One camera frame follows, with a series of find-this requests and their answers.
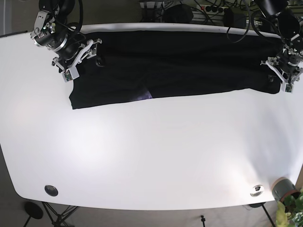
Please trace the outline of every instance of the metal bracket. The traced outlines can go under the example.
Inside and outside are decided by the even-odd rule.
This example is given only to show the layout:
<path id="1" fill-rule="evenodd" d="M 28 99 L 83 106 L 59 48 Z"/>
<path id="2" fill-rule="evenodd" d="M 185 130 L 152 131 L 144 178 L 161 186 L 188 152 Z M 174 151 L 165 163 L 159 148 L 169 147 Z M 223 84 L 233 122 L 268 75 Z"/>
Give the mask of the metal bracket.
<path id="1" fill-rule="evenodd" d="M 93 43 L 94 43 L 93 40 L 91 40 L 91 39 L 88 40 L 87 45 L 78 53 L 78 55 L 76 56 L 76 58 L 72 62 L 72 64 L 67 67 L 67 70 L 64 70 L 61 72 L 65 82 L 76 79 L 80 76 L 78 73 L 78 70 L 76 68 L 76 65 L 80 64 L 82 62 L 83 55 L 87 54 L 86 52 L 89 51 L 89 49 L 91 48 Z"/>
<path id="2" fill-rule="evenodd" d="M 46 20 L 47 14 L 48 13 L 44 12 L 44 11 L 38 12 L 38 15 L 37 15 L 36 21 L 35 21 L 35 25 L 34 25 L 34 30 L 30 34 L 31 39 L 33 39 L 35 36 L 37 36 L 41 32 L 41 30 L 44 26 L 44 22 Z"/>
<path id="3" fill-rule="evenodd" d="M 293 92 L 293 88 L 294 88 L 294 82 L 299 80 L 301 74 L 303 73 L 303 68 L 300 69 L 300 72 L 294 76 L 291 79 L 291 82 L 288 82 L 288 79 L 285 79 L 283 77 L 283 74 L 281 74 L 279 72 L 279 70 L 274 66 L 274 64 L 272 62 L 266 61 L 265 64 L 276 73 L 276 75 L 280 78 L 280 80 L 282 81 L 282 85 L 281 85 L 281 90 L 285 91 L 285 92 Z"/>

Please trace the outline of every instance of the gray floor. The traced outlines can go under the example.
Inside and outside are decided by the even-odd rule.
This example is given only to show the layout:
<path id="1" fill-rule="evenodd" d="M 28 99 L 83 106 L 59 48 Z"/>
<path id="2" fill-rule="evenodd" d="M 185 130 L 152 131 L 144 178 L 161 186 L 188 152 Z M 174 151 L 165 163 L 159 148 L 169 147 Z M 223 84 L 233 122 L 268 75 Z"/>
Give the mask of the gray floor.
<path id="1" fill-rule="evenodd" d="M 39 0 L 12 0 L 12 31 L 31 31 L 38 12 Z M 139 22 L 141 10 L 137 0 L 84 0 L 84 24 Z M 78 20 L 78 7 L 69 17 Z M 23 203 L 11 183 L 2 151 L 0 151 L 0 226 L 20 227 L 27 219 Z M 276 203 L 265 204 L 275 218 Z M 55 204 L 58 210 L 65 206 Z M 200 216 L 205 215 L 206 227 L 270 227 L 262 208 L 244 206 L 207 210 L 127 211 L 80 208 L 68 222 L 77 227 L 201 227 Z M 31 220 L 28 227 L 50 227 L 46 214 L 42 220 Z"/>

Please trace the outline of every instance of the potted plant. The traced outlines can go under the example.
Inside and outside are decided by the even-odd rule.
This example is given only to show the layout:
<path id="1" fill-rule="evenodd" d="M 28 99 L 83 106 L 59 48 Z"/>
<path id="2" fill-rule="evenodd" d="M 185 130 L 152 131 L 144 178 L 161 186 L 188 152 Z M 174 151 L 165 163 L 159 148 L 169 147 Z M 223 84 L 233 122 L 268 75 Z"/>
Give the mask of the potted plant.
<path id="1" fill-rule="evenodd" d="M 277 227 L 300 227 L 303 225 L 303 190 L 296 190 L 287 178 L 278 179 L 272 194 L 278 203 L 276 212 Z"/>

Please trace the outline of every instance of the black cloth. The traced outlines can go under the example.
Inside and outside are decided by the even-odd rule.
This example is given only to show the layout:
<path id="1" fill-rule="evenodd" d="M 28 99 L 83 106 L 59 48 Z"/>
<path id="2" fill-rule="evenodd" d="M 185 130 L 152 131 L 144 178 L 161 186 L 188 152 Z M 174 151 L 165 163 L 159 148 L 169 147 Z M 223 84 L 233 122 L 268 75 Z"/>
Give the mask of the black cloth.
<path id="1" fill-rule="evenodd" d="M 280 79 L 260 62 L 276 56 L 281 43 L 259 36 L 236 44 L 225 33 L 203 32 L 97 32 L 87 38 L 102 39 L 98 53 L 106 66 L 98 67 L 94 58 L 77 66 L 73 109 L 245 88 L 271 94 L 280 90 Z"/>

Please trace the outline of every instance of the round hole cover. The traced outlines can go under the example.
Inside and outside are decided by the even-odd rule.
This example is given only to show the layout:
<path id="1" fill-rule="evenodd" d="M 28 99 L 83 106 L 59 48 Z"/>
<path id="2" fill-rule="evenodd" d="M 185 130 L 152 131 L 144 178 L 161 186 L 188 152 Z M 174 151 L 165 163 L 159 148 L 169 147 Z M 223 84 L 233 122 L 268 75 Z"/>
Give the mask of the round hole cover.
<path id="1" fill-rule="evenodd" d="M 262 185 L 257 185 L 251 189 L 250 195 L 252 197 L 257 197 L 262 194 L 264 187 Z"/>
<path id="2" fill-rule="evenodd" d="M 58 195 L 58 190 L 51 185 L 47 185 L 44 187 L 45 191 L 47 194 L 49 194 L 50 196 L 57 196 Z"/>

